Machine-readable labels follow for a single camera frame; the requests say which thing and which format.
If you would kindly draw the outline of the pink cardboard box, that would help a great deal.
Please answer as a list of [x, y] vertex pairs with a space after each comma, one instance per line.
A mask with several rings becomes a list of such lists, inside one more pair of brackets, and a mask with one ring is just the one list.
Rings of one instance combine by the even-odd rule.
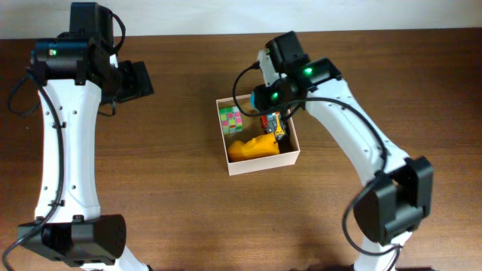
[[244, 174], [248, 172], [256, 172], [265, 169], [274, 169], [283, 166], [294, 165], [300, 154], [300, 145], [298, 143], [297, 133], [294, 128], [293, 120], [287, 121], [288, 139], [283, 141], [280, 147], [280, 154], [256, 158], [253, 160], [244, 160], [233, 162], [227, 155], [227, 148], [236, 140], [247, 142], [263, 133], [261, 128], [260, 117], [247, 117], [241, 115], [243, 130], [232, 134], [224, 134], [221, 127], [221, 117], [219, 119], [219, 129], [221, 131], [224, 156], [227, 161], [227, 172], [229, 176]]

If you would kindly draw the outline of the blue toy ball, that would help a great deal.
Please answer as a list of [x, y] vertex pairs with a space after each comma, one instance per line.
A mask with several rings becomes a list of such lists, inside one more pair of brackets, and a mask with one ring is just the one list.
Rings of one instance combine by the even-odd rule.
[[250, 104], [253, 109], [258, 110], [257, 105], [255, 104], [255, 93], [251, 93], [250, 95]]

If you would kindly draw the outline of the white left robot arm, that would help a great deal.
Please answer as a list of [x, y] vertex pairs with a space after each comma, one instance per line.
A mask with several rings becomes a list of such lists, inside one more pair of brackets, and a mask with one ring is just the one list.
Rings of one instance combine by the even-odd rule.
[[95, 2], [71, 5], [69, 30], [36, 42], [27, 76], [38, 89], [44, 141], [41, 192], [17, 244], [85, 270], [146, 270], [127, 247], [121, 215], [103, 215], [96, 192], [95, 129], [101, 105], [154, 92], [143, 62], [120, 62], [120, 18]]

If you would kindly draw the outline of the red grey toy truck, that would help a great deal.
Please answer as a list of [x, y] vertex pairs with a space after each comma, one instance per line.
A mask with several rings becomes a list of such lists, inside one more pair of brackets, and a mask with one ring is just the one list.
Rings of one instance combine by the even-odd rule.
[[282, 120], [282, 114], [275, 111], [260, 117], [261, 128], [265, 134], [273, 134], [277, 142], [286, 141], [289, 138], [289, 131]]

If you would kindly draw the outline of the multicoloured puzzle cube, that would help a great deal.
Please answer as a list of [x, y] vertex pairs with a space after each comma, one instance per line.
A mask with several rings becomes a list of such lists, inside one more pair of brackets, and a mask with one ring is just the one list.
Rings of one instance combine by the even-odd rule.
[[220, 108], [218, 110], [221, 129], [224, 135], [242, 132], [243, 120], [241, 112], [236, 106]]

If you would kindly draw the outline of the orange toy animal figure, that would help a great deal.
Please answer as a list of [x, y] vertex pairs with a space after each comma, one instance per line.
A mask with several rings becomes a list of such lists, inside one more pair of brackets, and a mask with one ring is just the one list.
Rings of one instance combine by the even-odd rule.
[[247, 142], [235, 141], [227, 148], [227, 156], [232, 162], [278, 154], [280, 154], [279, 145], [273, 133], [257, 136]]

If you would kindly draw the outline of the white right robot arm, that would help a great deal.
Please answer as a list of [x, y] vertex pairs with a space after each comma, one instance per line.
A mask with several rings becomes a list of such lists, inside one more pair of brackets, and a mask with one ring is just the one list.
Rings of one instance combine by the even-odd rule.
[[311, 60], [295, 32], [268, 41], [258, 54], [264, 85], [253, 91], [260, 113], [306, 110], [331, 134], [354, 166], [362, 190], [343, 213], [343, 234], [359, 252], [354, 270], [394, 270], [405, 243], [430, 215], [434, 169], [411, 158], [357, 103], [328, 58]]

